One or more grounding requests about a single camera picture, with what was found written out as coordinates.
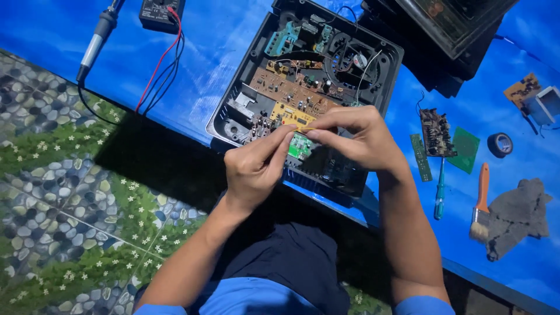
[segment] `forearm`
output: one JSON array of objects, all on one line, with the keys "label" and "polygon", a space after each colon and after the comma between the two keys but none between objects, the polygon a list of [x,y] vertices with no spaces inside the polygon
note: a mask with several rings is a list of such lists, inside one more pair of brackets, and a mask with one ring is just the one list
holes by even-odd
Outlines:
[{"label": "forearm", "polygon": [[158,270],[138,307],[143,304],[190,306],[212,275],[221,248],[245,220],[226,206],[227,194],[206,222]]},{"label": "forearm", "polygon": [[440,248],[408,168],[378,173],[381,227],[394,270],[395,301],[418,293],[448,300]]}]

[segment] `blue table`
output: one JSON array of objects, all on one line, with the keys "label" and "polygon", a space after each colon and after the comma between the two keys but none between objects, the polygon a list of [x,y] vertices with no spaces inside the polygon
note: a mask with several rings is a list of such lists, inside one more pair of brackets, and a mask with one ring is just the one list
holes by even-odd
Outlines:
[{"label": "blue table", "polygon": [[[175,83],[149,117],[200,143],[209,145],[205,126],[218,105],[272,1],[187,1],[183,28],[185,52]],[[336,11],[342,4],[318,1]],[[0,13],[0,47],[58,75],[73,79],[91,39],[99,13],[110,1],[6,2]],[[344,1],[361,12],[359,0]],[[144,30],[138,20],[140,0],[127,0],[119,25],[104,46],[86,86],[129,108],[138,103],[161,53],[174,36]],[[534,72],[546,87],[560,85],[560,4],[554,0],[521,0],[504,18],[477,76],[464,84],[457,98],[436,92],[426,95],[423,107],[446,112],[452,126],[461,126],[482,142],[472,175],[448,164],[446,204],[441,221],[433,220],[433,203],[440,160],[430,159],[434,181],[422,183],[409,134],[420,133],[414,106],[423,89],[401,67],[385,120],[413,168],[426,215],[437,235],[444,267],[534,314],[560,314],[560,132],[535,136],[503,90]],[[537,55],[542,62],[528,56]],[[506,132],[515,143],[507,158],[495,158],[485,145],[488,135]],[[478,169],[490,167],[489,200],[517,187],[523,178],[540,178],[554,197],[548,204],[550,237],[525,238],[497,262],[486,259],[483,245],[469,240],[471,211],[477,199]],[[363,225],[376,225],[375,209],[368,201],[345,208],[286,183],[303,194],[351,217]],[[368,188],[376,192],[371,175]]]}]

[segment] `yellow circuit board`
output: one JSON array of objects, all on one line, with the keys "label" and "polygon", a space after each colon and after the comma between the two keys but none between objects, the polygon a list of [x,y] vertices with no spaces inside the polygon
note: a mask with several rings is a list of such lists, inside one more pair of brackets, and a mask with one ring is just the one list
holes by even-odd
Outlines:
[{"label": "yellow circuit board", "polygon": [[305,128],[309,123],[316,119],[313,116],[281,102],[276,102],[274,108],[272,109],[272,115],[270,115],[270,118],[279,118],[282,120],[282,124],[295,124],[297,128]]},{"label": "yellow circuit board", "polygon": [[278,69],[276,69],[274,67],[274,61],[269,61],[267,63],[267,70],[274,72],[276,75],[278,75],[281,78],[286,78],[288,76],[288,71],[290,70],[290,68],[286,67],[286,66],[282,66]]}]

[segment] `dark shorts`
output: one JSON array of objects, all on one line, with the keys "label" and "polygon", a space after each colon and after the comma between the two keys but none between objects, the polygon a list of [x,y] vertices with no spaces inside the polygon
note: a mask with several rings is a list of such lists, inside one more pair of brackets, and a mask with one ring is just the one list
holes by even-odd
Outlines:
[{"label": "dark shorts", "polygon": [[237,228],[211,280],[272,280],[326,315],[347,314],[349,296],[337,279],[337,225],[318,210],[289,200],[287,204],[284,195],[274,193]]}]

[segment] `red probe wire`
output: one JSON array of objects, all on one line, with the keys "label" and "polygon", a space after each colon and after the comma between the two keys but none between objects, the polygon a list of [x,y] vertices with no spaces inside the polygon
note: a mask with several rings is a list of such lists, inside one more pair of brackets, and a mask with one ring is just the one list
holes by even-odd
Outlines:
[{"label": "red probe wire", "polygon": [[137,114],[138,114],[138,110],[140,109],[140,105],[142,104],[142,100],[144,99],[144,96],[146,94],[146,91],[148,91],[148,88],[150,87],[150,84],[152,83],[153,78],[156,76],[156,72],[159,69],[159,67],[161,65],[161,62],[164,60],[165,55],[167,55],[167,53],[171,50],[171,48],[173,48],[173,46],[175,46],[175,44],[177,44],[177,42],[179,41],[179,38],[181,38],[181,19],[179,19],[179,15],[177,14],[177,12],[175,12],[175,10],[173,10],[172,7],[167,7],[167,10],[169,12],[171,12],[171,14],[173,14],[173,16],[179,22],[179,32],[177,33],[177,38],[173,42],[173,45],[169,46],[169,48],[161,56],[160,61],[157,63],[156,69],[153,71],[152,77],[150,78],[150,81],[148,82],[148,85],[146,86],[146,89],[144,90],[144,93],[142,93],[142,97],[140,98],[140,101],[138,102],[138,105],[136,105],[136,109],[134,110],[134,112],[137,113]]}]

